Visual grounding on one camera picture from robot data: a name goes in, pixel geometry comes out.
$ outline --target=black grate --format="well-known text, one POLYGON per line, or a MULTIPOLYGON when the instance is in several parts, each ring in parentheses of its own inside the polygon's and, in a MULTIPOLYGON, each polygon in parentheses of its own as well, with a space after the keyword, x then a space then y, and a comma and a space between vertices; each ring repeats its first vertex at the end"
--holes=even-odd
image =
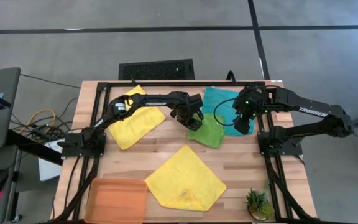
POLYGON ((192 59, 119 65, 119 80, 194 80, 192 59))

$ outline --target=white paper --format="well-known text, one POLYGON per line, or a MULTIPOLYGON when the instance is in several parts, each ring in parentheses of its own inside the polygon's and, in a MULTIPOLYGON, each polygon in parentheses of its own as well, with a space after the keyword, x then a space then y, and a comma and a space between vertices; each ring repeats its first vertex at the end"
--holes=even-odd
MULTIPOLYGON (((64 139, 45 143, 44 146, 47 146, 48 148, 51 148, 54 151, 62 153, 62 147, 57 145, 57 143, 61 142, 61 141, 64 141, 64 139)), ((56 165, 54 163, 51 163, 51 162, 48 162, 48 161, 38 158, 38 164, 40 167, 40 180, 41 181, 46 181, 46 180, 52 179, 54 177, 59 176, 60 173, 62 173, 62 167, 59 165, 56 165)))

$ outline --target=yellow cable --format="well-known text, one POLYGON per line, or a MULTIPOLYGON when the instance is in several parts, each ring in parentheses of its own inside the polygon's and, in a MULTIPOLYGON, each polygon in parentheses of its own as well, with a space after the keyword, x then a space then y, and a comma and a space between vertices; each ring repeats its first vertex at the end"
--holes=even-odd
MULTIPOLYGON (((40 111, 36 112, 35 114, 33 114, 33 115, 31 116, 30 120, 29 120, 29 121, 27 122, 27 124, 25 124, 25 125, 28 126, 28 125, 32 122, 32 120, 33 120, 38 114, 43 113, 43 112, 48 112, 48 111, 53 114, 53 121, 51 121, 52 124, 50 125, 50 126, 53 126, 53 125, 55 124, 55 121, 56 121, 56 114, 55 114, 55 112, 54 112, 53 110, 51 110, 51 109, 44 109, 44 110, 40 110, 40 111)), ((23 127, 18 133, 19 133, 19 134, 22 133, 22 132, 25 130, 25 128, 27 128, 27 127, 23 127)))

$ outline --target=plant pot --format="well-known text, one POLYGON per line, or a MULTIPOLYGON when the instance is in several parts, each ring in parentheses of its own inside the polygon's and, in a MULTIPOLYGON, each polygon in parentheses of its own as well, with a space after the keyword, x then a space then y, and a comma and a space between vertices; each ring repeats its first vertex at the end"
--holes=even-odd
POLYGON ((250 210, 249 210, 249 206, 247 206, 247 210, 248 210, 248 213, 249 215, 252 216, 252 218, 258 220, 258 221, 266 221, 269 217, 259 217, 258 215, 256 214, 253 214, 250 210))

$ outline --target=teal cloth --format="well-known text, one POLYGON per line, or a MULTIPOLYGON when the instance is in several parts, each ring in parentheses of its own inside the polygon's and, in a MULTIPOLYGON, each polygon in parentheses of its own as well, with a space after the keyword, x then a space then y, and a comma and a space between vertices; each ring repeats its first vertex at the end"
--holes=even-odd
MULTIPOLYGON (((224 100, 235 98, 239 95, 238 92, 230 90, 222 90, 219 88, 207 88, 204 94, 203 100, 203 114, 213 114, 216 105, 224 100)), ((233 101, 228 101, 216 110, 216 115, 220 115, 224 118, 225 124, 232 124, 233 120, 237 117, 236 111, 233 108, 233 101)), ((252 134, 254 132, 254 120, 249 120, 249 132, 252 134)), ((243 136, 239 131, 237 131, 233 126, 224 127, 224 133, 227 136, 243 136)))

